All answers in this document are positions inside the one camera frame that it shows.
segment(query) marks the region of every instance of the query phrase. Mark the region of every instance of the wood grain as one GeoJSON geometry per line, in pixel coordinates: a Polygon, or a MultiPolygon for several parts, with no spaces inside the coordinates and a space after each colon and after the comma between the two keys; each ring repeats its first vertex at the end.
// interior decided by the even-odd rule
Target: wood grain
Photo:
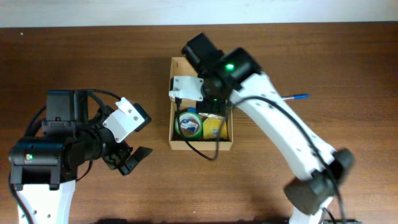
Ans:
{"type": "MultiPolygon", "coordinates": [[[[348,217],[396,223],[396,22],[0,29],[1,223],[17,222],[6,181],[9,150],[45,104],[46,91],[57,88],[113,91],[139,102],[152,116],[151,124],[127,141],[154,153],[127,177],[95,161],[76,185],[70,223],[111,217],[233,222],[290,216],[292,206],[282,188],[293,175],[242,112],[234,112],[232,150],[221,152],[216,162],[169,148],[170,58],[180,56],[185,42],[203,31],[225,52],[244,47],[281,95],[311,94],[289,104],[325,141],[356,156],[342,187],[348,217]]],[[[95,104],[90,106],[93,114],[95,104]]],[[[335,201],[331,210],[338,216],[335,201]]]]}

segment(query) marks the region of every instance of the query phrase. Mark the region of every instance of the open cardboard box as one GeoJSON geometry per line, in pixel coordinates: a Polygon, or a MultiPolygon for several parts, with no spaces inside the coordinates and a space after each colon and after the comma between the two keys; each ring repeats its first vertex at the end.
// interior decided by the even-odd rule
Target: open cardboard box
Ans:
{"type": "MultiPolygon", "coordinates": [[[[172,57],[172,65],[170,68],[170,78],[174,76],[182,76],[182,75],[190,75],[197,77],[198,74],[192,68],[192,66],[188,63],[185,57],[172,57]]],[[[196,102],[192,100],[182,100],[180,105],[180,110],[183,111],[188,107],[196,107],[196,102]]],[[[171,109],[170,109],[170,127],[169,127],[169,143],[172,150],[191,150],[189,146],[184,141],[175,141],[173,139],[173,135],[177,134],[174,131],[174,121],[175,121],[175,103],[172,101],[171,109]]],[[[220,150],[221,151],[229,151],[232,147],[232,143],[234,141],[233,137],[233,127],[232,127],[232,110],[229,112],[229,119],[227,122],[227,131],[228,131],[228,141],[220,141],[220,150]]],[[[189,143],[195,147],[196,149],[202,150],[215,150],[216,142],[215,141],[189,141],[189,143]]]]}

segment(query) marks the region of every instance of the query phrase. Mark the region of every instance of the yellow package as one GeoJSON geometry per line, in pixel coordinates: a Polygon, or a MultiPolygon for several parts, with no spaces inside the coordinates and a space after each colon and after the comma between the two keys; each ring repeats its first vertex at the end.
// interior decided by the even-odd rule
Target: yellow package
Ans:
{"type": "MultiPolygon", "coordinates": [[[[216,118],[207,118],[203,122],[203,138],[204,139],[215,139],[218,135],[218,130],[220,128],[222,119],[216,118]]],[[[228,139],[228,132],[226,129],[227,122],[224,123],[223,128],[221,129],[220,138],[228,139]]]]}

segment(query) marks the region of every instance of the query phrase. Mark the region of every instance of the blue pen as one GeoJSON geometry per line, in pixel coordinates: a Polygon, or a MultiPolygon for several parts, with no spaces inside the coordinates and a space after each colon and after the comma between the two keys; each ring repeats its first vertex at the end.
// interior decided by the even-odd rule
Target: blue pen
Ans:
{"type": "Polygon", "coordinates": [[[282,100],[299,100],[309,97],[309,94],[296,94],[292,96],[282,96],[282,100]]]}

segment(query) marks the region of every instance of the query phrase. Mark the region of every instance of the tape roll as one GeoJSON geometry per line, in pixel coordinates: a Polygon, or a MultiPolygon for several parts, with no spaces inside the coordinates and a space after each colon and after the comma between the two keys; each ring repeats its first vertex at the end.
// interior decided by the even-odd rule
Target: tape roll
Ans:
{"type": "MultiPolygon", "coordinates": [[[[194,134],[191,135],[184,135],[184,137],[186,139],[198,139],[201,136],[201,133],[203,132],[203,122],[200,118],[199,115],[197,115],[196,113],[192,113],[192,112],[184,112],[182,114],[180,114],[180,123],[182,122],[183,119],[193,119],[195,120],[198,124],[199,124],[199,130],[197,132],[195,132],[194,134]]],[[[176,132],[178,134],[180,134],[180,131],[178,130],[178,124],[177,124],[177,119],[175,119],[174,121],[174,129],[176,130],[176,132]]]]}

